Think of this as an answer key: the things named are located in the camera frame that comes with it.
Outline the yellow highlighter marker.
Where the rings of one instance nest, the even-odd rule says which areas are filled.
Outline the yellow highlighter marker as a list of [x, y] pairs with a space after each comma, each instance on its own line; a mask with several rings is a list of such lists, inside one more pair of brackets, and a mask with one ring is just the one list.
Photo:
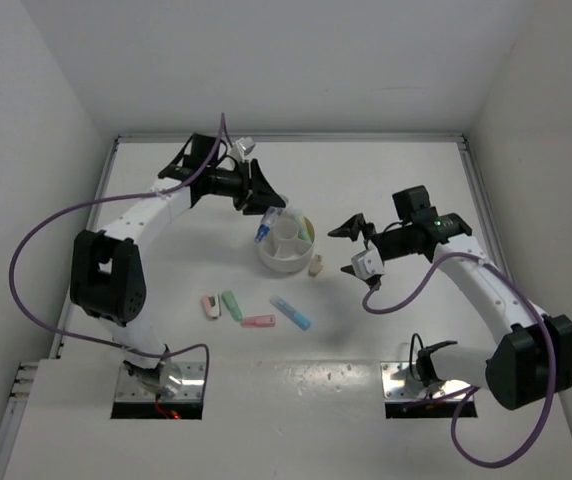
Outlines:
[[311, 243], [311, 238], [310, 238], [310, 234], [307, 228], [307, 223], [306, 223], [306, 219], [305, 219], [305, 215], [303, 214], [303, 212], [301, 210], [295, 209], [292, 211], [292, 218], [293, 220], [296, 222], [298, 228], [299, 228], [299, 237], [308, 242]]

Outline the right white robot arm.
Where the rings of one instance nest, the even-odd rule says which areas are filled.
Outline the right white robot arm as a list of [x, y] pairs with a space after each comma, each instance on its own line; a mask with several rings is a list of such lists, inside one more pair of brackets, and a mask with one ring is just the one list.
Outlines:
[[397, 192], [392, 200], [399, 217], [393, 228], [379, 231], [355, 214], [330, 231], [332, 238], [364, 243], [342, 272], [375, 292], [386, 262], [421, 255], [431, 273], [441, 271], [457, 286], [495, 342], [493, 350], [462, 347], [455, 340], [421, 348], [414, 363], [418, 382], [431, 387], [464, 381], [490, 391], [508, 410], [570, 389], [572, 321], [534, 305], [487, 257], [459, 215], [438, 213], [425, 186]]

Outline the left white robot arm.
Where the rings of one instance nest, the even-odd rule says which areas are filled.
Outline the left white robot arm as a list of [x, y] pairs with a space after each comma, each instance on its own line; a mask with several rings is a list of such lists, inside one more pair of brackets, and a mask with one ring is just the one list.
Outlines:
[[221, 165], [220, 145], [217, 137], [192, 135], [142, 199], [111, 223], [84, 230], [74, 240], [70, 299], [100, 321], [135, 369], [156, 369], [168, 352], [141, 315], [147, 297], [142, 254], [153, 241], [204, 196], [229, 198], [245, 215], [286, 205], [251, 158], [251, 138], [242, 137], [228, 148], [231, 169]]

